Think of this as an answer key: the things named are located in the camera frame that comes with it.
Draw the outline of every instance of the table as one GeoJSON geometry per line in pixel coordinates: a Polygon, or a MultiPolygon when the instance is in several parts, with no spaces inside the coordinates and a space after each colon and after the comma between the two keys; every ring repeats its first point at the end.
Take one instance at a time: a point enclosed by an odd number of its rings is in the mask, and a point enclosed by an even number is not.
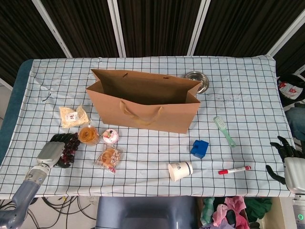
{"type": "Polygon", "coordinates": [[[35,157],[57,133],[74,133],[78,127],[61,128],[60,106],[82,104],[100,133],[117,129],[117,147],[124,154],[115,175],[93,163],[102,150],[81,144],[70,168],[54,167],[37,196],[289,196],[286,186],[272,180],[265,165],[279,175],[283,163],[270,141],[277,136],[294,146],[276,86],[275,61],[270,56],[76,58],[34,60],[16,127],[0,167],[0,198],[11,198],[35,157]],[[126,69],[182,76],[200,71],[210,88],[198,94],[200,108],[187,134],[175,134],[102,123],[85,88],[95,82],[90,69],[126,69]],[[236,142],[230,148],[213,122],[226,121],[236,142]],[[200,160],[190,154],[195,140],[210,143],[200,160]],[[169,178],[169,162],[191,161],[193,174],[177,182],[169,178]],[[251,171],[218,175],[218,170],[249,165],[251,171]]]}

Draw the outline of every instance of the dark curtain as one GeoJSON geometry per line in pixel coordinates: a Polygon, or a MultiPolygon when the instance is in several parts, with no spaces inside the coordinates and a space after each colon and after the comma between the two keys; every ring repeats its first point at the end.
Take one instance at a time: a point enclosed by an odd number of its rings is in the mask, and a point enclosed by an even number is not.
{"type": "Polygon", "coordinates": [[[0,30],[0,77],[12,86],[25,60],[66,57],[31,0],[1,1],[0,30]]]}
{"type": "Polygon", "coordinates": [[[186,55],[200,0],[118,0],[127,57],[186,55]]]}
{"type": "Polygon", "coordinates": [[[73,57],[118,57],[107,0],[42,0],[73,57]]]}
{"type": "Polygon", "coordinates": [[[276,75],[292,74],[305,64],[305,24],[274,56],[276,75]]]}
{"type": "Polygon", "coordinates": [[[304,0],[211,0],[195,55],[266,54],[304,9],[304,0]]]}

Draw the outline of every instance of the paper bag handle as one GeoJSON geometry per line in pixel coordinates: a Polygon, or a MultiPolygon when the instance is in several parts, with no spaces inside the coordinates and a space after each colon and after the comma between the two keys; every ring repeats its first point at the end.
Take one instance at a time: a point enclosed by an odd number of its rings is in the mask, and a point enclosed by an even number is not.
{"type": "Polygon", "coordinates": [[[126,104],[123,101],[120,101],[120,110],[123,111],[123,113],[125,115],[130,116],[138,124],[140,124],[140,125],[150,125],[150,124],[154,123],[155,121],[157,121],[157,119],[159,118],[159,116],[160,116],[160,114],[163,110],[163,107],[160,106],[159,109],[158,109],[157,114],[148,121],[143,120],[141,117],[137,116],[136,114],[131,113],[128,110],[128,108],[126,107],[126,104]]]}

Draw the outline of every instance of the sticker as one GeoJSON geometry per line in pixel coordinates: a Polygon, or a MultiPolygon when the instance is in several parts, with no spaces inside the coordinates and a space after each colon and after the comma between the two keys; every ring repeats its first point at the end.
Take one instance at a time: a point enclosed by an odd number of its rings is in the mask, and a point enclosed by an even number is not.
{"type": "Polygon", "coordinates": [[[281,93],[289,99],[296,99],[302,93],[303,88],[293,86],[287,82],[279,81],[279,89],[281,93]]]}
{"type": "Polygon", "coordinates": [[[67,122],[75,122],[78,120],[77,112],[67,113],[66,114],[66,121],[67,122]]]}

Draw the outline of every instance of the translucent comb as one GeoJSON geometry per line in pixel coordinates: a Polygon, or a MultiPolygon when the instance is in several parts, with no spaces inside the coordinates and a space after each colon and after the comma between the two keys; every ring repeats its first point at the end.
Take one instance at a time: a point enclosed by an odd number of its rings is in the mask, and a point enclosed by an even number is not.
{"type": "Polygon", "coordinates": [[[224,134],[224,136],[226,137],[229,146],[230,147],[235,147],[236,143],[235,141],[230,137],[228,131],[227,131],[227,127],[225,126],[225,123],[223,121],[223,119],[221,117],[215,117],[214,122],[216,123],[216,126],[218,127],[218,129],[224,134]]]}

